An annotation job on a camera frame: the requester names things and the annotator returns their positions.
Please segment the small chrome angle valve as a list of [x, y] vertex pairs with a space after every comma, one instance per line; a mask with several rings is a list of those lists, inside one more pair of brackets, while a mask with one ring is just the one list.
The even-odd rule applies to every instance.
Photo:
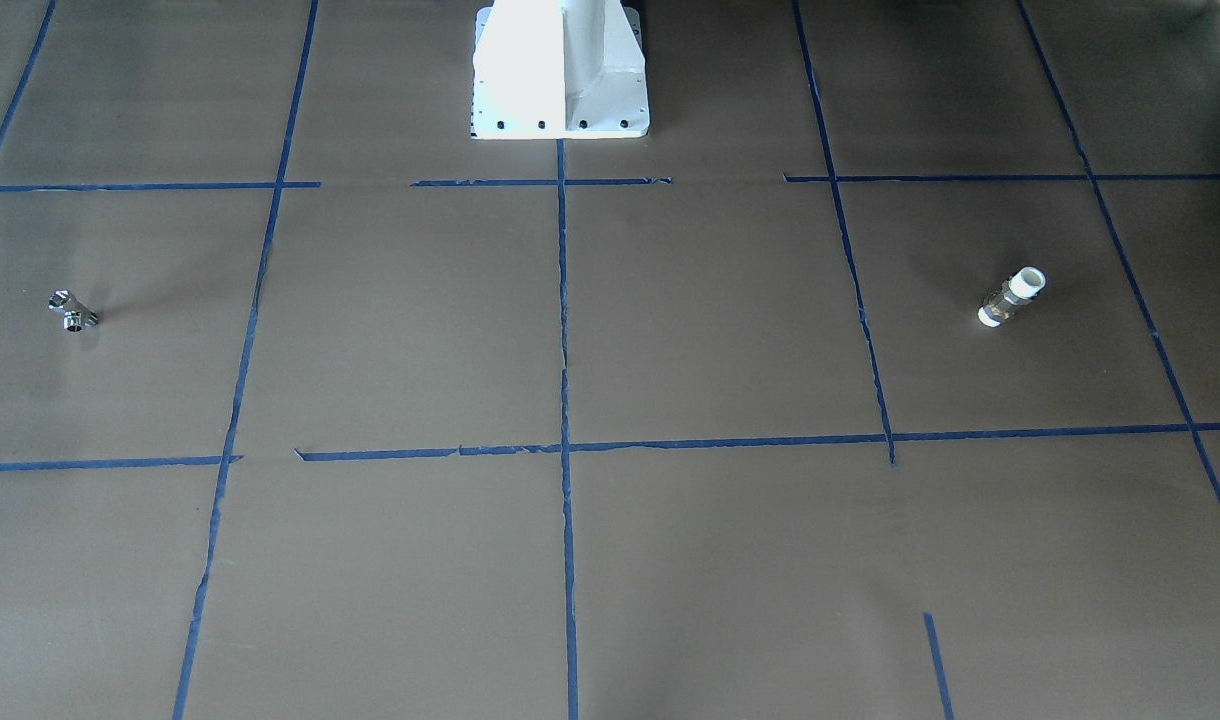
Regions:
[[49, 297], [48, 308], [61, 315], [62, 328], [66, 332], [79, 333], [101, 323], [98, 312], [85, 306], [71, 290], [54, 290]]

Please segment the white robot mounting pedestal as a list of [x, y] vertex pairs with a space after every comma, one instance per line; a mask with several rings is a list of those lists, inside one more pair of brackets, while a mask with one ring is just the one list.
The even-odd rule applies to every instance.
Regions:
[[476, 13], [470, 137], [645, 137], [645, 40], [623, 1], [495, 1]]

